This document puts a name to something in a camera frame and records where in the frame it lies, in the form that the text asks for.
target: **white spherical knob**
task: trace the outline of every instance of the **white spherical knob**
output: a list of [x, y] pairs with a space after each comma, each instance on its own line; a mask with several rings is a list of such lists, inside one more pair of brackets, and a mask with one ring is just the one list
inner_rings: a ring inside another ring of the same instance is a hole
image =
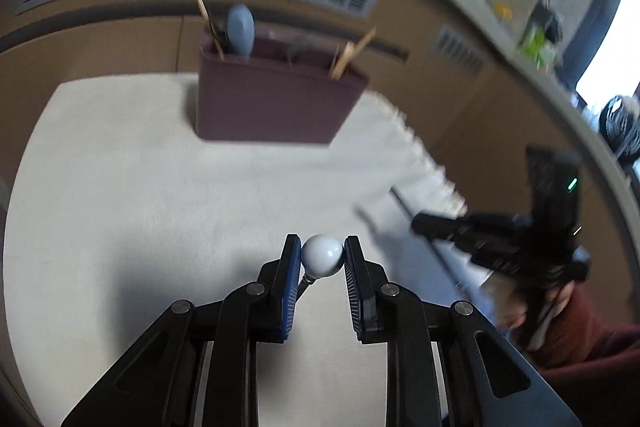
[[311, 279], [335, 274], [344, 262], [342, 248], [342, 243], [330, 235], [318, 233], [309, 237], [300, 252], [305, 274]]

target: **metal screw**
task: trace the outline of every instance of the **metal screw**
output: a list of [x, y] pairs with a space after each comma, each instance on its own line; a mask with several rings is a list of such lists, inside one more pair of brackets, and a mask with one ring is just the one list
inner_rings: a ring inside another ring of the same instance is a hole
[[180, 315], [180, 314], [188, 312], [189, 308], [191, 308], [191, 303], [189, 301], [184, 300], [184, 299], [181, 299], [179, 301], [175, 301], [171, 305], [171, 311], [174, 312], [176, 315]]
[[457, 311], [460, 315], [471, 315], [474, 312], [474, 307], [466, 301], [456, 302], [456, 305], [453, 306], [453, 309]]
[[246, 286], [246, 292], [249, 295], [262, 295], [265, 287], [261, 282], [251, 282]]
[[393, 284], [392, 282], [385, 282], [382, 286], [380, 286], [380, 291], [389, 297], [395, 297], [400, 293], [400, 288], [397, 284]]

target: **table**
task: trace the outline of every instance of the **table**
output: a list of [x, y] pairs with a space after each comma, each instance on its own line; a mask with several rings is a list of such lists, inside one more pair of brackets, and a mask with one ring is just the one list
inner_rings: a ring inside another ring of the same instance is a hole
[[[8, 210], [4, 298], [45, 427], [172, 301], [224, 298], [280, 256], [287, 233], [356, 234], [390, 279], [458, 299], [388, 189], [450, 216], [464, 201], [388, 102], [366, 92], [329, 147], [212, 143], [193, 132], [195, 93], [194, 74], [76, 80], [31, 136]], [[312, 286], [290, 341], [258, 357], [261, 425], [384, 424], [386, 348], [357, 342], [342, 273]]]

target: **dark curtain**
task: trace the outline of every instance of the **dark curtain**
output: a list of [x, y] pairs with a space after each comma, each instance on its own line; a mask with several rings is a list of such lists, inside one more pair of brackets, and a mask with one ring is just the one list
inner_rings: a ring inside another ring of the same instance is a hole
[[574, 38], [564, 51], [556, 75], [564, 87], [573, 92], [609, 31], [620, 0], [592, 0]]

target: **dark gray strip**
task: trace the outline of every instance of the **dark gray strip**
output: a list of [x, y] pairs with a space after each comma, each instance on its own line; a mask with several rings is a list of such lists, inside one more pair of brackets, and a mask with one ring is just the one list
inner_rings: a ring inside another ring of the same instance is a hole
[[[229, 7], [230, 4], [207, 3], [207, 9], [213, 17], [224, 15]], [[255, 20], [258, 22], [291, 26], [293, 28], [354, 42], [357, 42], [362, 38], [361, 34], [348, 32], [335, 26], [306, 19], [304, 17], [286, 15], [274, 10], [261, 8], [251, 8], [251, 11], [254, 14]], [[136, 1], [81, 8], [36, 21], [0, 37], [0, 53], [38, 37], [62, 30], [68, 30], [70, 28], [76, 28], [85, 24], [138, 17], [179, 17], [189, 15], [199, 15], [198, 8], [194, 2]], [[371, 41], [369, 48], [402, 60], [403, 62], [409, 58], [408, 51], [402, 50], [379, 39]]]

